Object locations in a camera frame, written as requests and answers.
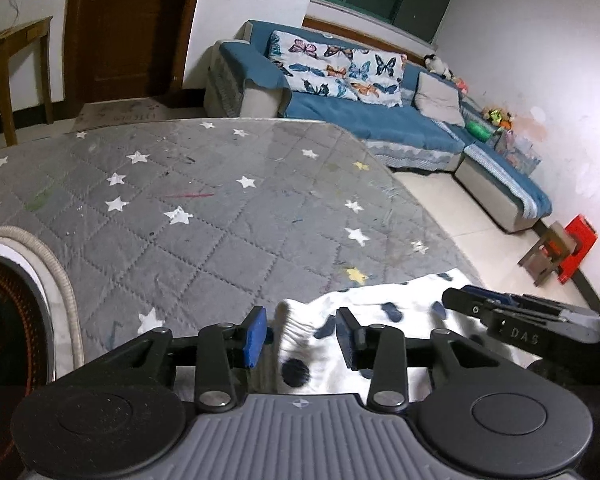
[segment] blue gripper pad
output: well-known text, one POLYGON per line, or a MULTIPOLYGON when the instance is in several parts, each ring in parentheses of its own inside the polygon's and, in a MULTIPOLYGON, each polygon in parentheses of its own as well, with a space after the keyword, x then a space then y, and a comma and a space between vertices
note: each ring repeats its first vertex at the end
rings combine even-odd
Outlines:
POLYGON ((247 368, 255 368, 258 364, 260 351, 267 337, 267 313, 261 309, 258 317, 247 330, 247 341, 242 348, 244 363, 247 368))

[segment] polka dot blanket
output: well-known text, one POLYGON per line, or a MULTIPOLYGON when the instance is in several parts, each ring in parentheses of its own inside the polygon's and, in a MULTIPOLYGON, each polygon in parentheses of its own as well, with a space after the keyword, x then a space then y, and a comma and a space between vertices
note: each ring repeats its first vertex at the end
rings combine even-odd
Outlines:
MULTIPOLYGON (((448 328, 519 362, 517 352, 483 337, 485 327, 442 305, 449 287, 469 285, 458 269, 429 274, 405 283, 361 286, 330 292, 309 304, 285 300, 276 308, 274 344, 265 346, 251 387, 258 392, 295 395, 355 392, 366 402, 372 370, 353 372, 344 363, 335 335, 335 314, 348 307, 363 326, 373 323, 400 328, 406 337, 429 338, 434 328, 448 328)), ((422 400, 430 391, 424 368, 409 368, 409 396, 422 400)))

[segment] sofa armrest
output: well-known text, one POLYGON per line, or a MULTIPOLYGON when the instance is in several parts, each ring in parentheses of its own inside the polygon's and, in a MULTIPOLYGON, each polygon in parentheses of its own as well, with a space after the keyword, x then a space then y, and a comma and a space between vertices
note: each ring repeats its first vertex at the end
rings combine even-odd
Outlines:
POLYGON ((251 44, 216 42, 205 92, 209 117, 275 118, 284 113, 290 100, 283 73, 251 44))
POLYGON ((219 53, 242 85, 252 81, 260 88, 289 88, 282 71, 250 43, 225 41, 220 45, 219 53))

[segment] red box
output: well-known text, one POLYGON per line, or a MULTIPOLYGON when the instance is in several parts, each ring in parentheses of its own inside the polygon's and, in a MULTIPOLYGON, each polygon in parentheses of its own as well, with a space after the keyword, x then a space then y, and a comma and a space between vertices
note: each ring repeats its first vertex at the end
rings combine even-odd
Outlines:
POLYGON ((573 276, 583 258, 589 253, 593 244, 598 239, 596 230, 587 222, 587 219, 583 215, 576 216, 564 230, 576 240, 577 245, 575 252, 571 256, 567 256, 560 264, 560 268, 558 269, 560 283, 566 283, 573 276))

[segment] gray play mat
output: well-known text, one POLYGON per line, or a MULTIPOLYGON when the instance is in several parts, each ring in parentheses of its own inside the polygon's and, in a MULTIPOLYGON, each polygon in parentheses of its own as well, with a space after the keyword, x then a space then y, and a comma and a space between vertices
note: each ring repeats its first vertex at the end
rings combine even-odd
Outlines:
POLYGON ((66 269, 85 361, 162 320, 192 335, 362 283, 454 267, 477 282, 362 143, 313 121, 128 124, 0 150, 0 225, 66 269))

